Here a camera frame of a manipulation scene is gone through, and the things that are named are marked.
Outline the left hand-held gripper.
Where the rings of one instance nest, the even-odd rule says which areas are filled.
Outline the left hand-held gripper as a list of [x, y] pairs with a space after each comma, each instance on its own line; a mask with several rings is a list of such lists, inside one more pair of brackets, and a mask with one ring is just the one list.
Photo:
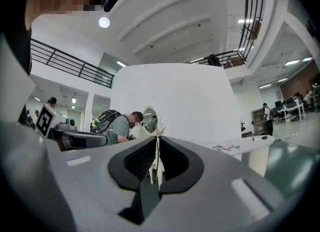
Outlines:
[[35, 128], [43, 138], [54, 140], [61, 151], [103, 147], [108, 143], [104, 135], [78, 131], [73, 119], [47, 104], [43, 104]]

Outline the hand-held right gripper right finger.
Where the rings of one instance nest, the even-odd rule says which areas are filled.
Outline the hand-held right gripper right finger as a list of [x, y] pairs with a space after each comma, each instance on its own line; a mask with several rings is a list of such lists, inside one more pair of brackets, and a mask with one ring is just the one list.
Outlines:
[[273, 231], [289, 207], [280, 191], [236, 158], [188, 141], [170, 139], [204, 163], [187, 192], [164, 195], [147, 218], [152, 231]]

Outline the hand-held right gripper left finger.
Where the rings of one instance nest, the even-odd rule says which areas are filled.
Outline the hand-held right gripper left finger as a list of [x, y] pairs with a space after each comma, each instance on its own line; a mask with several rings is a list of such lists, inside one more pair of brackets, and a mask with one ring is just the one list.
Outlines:
[[135, 224], [119, 213], [131, 207], [136, 192], [122, 189], [111, 177], [123, 164], [111, 159], [126, 150], [135, 151], [154, 137], [83, 150], [61, 152], [53, 140], [46, 140], [46, 152], [55, 180], [71, 210], [77, 231], [158, 231], [154, 223]]

